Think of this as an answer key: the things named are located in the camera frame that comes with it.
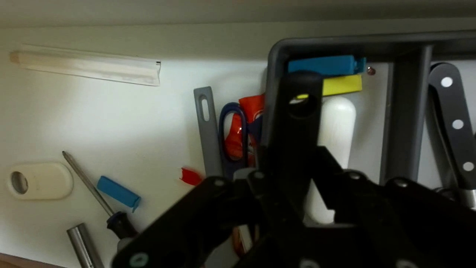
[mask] screwdriver shaft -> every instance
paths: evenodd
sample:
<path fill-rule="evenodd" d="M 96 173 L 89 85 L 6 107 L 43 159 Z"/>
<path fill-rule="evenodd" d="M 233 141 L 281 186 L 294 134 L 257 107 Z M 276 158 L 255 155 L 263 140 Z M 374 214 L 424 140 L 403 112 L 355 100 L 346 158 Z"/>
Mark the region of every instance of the screwdriver shaft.
<path fill-rule="evenodd" d="M 93 188 L 90 180 L 86 177 L 86 174 L 81 171 L 81 168 L 74 161 L 73 155 L 65 152 L 65 150 L 62 150 L 62 156 L 71 165 L 71 168 L 74 170 L 77 177 L 84 183 L 84 186 L 89 189 L 89 192 L 95 197 L 95 200 L 101 204 L 101 207 L 105 210 L 105 213 L 108 216 L 113 216 L 114 214 L 113 208 L 110 208 L 110 206 L 105 203 L 102 195 Z"/>

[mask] scissors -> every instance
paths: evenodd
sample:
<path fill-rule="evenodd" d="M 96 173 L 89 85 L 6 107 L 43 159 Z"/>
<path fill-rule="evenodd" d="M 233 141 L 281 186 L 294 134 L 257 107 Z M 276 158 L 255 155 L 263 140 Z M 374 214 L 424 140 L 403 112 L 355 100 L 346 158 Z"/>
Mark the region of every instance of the scissors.
<path fill-rule="evenodd" d="M 226 144 L 224 144 L 224 119 L 227 115 L 238 115 L 239 121 L 241 121 L 241 158 L 239 159 L 232 159 L 227 152 L 226 152 Z M 236 170 L 245 168 L 248 167 L 248 137 L 254 136 L 255 140 L 260 139 L 260 125 L 261 125 L 261 119 L 257 118 L 254 119 L 253 124 L 247 122 L 247 116 L 242 112 L 242 109 L 239 107 L 238 103 L 227 103 L 221 112 L 220 112 L 220 121 L 218 121 L 218 140 L 220 140 L 220 155 L 221 155 L 221 165 L 223 165 L 223 173 L 224 177 L 227 177 L 229 180 L 233 179 L 233 173 Z"/>

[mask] black knife handle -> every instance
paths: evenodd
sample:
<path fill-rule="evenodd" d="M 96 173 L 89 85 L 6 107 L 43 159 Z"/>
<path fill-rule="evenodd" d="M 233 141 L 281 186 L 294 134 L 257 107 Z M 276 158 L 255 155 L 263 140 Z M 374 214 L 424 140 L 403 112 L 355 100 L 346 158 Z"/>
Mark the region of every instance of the black knife handle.
<path fill-rule="evenodd" d="M 461 74 L 455 66 L 441 63 L 431 67 L 428 82 L 437 125 L 458 188 L 476 189 L 476 143 Z"/>

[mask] red object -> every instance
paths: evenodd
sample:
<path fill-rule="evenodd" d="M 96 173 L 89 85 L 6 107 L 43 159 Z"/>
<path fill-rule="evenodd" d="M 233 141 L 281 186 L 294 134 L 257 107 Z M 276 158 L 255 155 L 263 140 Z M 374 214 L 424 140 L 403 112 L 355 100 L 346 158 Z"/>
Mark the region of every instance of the red object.
<path fill-rule="evenodd" d="M 263 106 L 264 106 L 264 95 L 250 95 L 250 97 L 244 97 L 239 98 L 239 107 L 245 115 L 247 124 L 253 124 L 257 118 L 261 116 L 263 112 Z M 241 144 L 241 131 L 242 131 L 242 125 L 241 125 L 241 119 L 238 115 L 233 115 L 232 118 L 232 125 L 230 130 L 224 139 L 224 150 L 227 153 L 227 156 L 233 161 L 238 161 L 242 158 L 242 146 Z M 250 136 L 248 137 L 248 144 L 245 144 L 248 147 L 248 164 L 253 167 L 254 164 L 254 149 L 257 147 L 257 140 L 255 137 Z"/>
<path fill-rule="evenodd" d="M 187 168 L 187 167 L 183 167 L 181 168 L 181 182 L 192 185 L 192 186 L 196 186 L 200 182 L 203 182 L 203 177 L 197 171 Z"/>

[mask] screwdriver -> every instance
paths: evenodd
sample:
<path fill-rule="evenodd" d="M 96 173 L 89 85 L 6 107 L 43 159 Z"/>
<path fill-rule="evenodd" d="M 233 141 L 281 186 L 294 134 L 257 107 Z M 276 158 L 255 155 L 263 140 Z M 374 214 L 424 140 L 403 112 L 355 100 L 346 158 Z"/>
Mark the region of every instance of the screwdriver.
<path fill-rule="evenodd" d="M 95 200 L 101 204 L 101 207 L 105 210 L 108 219 L 107 219 L 107 229 L 113 231 L 119 237 L 119 249 L 122 249 L 128 241 L 131 241 L 136 231 L 131 225 L 128 216 L 123 211 L 114 213 L 114 210 L 105 203 L 105 200 L 101 197 L 101 194 L 93 188 L 90 180 L 86 177 L 86 174 L 81 171 L 81 168 L 74 161 L 73 155 L 62 150 L 64 159 L 71 165 L 77 177 L 84 183 L 84 186 L 89 189 L 89 192 L 95 197 Z"/>

